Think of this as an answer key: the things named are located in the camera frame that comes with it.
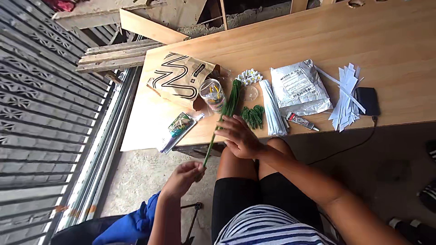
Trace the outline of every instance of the metal window grille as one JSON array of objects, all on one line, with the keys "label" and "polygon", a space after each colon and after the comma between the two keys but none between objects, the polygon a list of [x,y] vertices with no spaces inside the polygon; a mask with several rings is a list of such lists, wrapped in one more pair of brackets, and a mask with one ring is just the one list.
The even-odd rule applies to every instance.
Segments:
[{"label": "metal window grille", "polygon": [[0,245],[48,243],[115,88],[75,71],[88,45],[52,15],[0,2]]}]

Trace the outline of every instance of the paper bag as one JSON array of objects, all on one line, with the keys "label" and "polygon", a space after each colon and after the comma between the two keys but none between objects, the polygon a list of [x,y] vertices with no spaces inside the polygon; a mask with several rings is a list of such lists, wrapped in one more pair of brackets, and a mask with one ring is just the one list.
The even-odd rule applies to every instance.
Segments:
[{"label": "paper bag", "polygon": [[194,100],[199,93],[200,84],[214,70],[219,73],[219,65],[169,53],[154,73],[148,74],[147,86],[162,98],[195,109]]}]

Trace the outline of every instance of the striped shirt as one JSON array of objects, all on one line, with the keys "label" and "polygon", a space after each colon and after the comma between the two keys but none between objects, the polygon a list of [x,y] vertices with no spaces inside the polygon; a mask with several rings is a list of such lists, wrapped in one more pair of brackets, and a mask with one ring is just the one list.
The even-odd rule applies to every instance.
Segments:
[{"label": "striped shirt", "polygon": [[220,231],[215,245],[336,245],[280,208],[255,205],[239,212]]}]

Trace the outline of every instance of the hand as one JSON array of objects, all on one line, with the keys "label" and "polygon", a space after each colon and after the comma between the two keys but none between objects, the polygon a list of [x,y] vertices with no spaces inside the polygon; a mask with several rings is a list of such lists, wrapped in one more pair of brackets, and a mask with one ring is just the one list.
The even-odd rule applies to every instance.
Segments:
[{"label": "hand", "polygon": [[198,160],[188,160],[176,167],[162,188],[161,195],[180,199],[191,187],[194,181],[199,182],[204,176],[203,163]]},{"label": "hand", "polygon": [[222,116],[223,121],[217,125],[224,128],[216,130],[216,135],[226,137],[224,143],[239,158],[255,159],[258,154],[266,151],[266,145],[248,127],[242,117],[234,115],[233,118]]}]

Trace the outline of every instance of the red cloth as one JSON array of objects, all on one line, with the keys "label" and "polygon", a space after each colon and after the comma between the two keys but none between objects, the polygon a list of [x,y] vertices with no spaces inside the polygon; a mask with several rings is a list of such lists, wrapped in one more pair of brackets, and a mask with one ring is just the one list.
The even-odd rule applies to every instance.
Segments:
[{"label": "red cloth", "polygon": [[43,1],[56,12],[62,12],[62,11],[71,12],[75,7],[74,3],[70,3],[67,1],[61,1],[61,0],[43,0]]}]

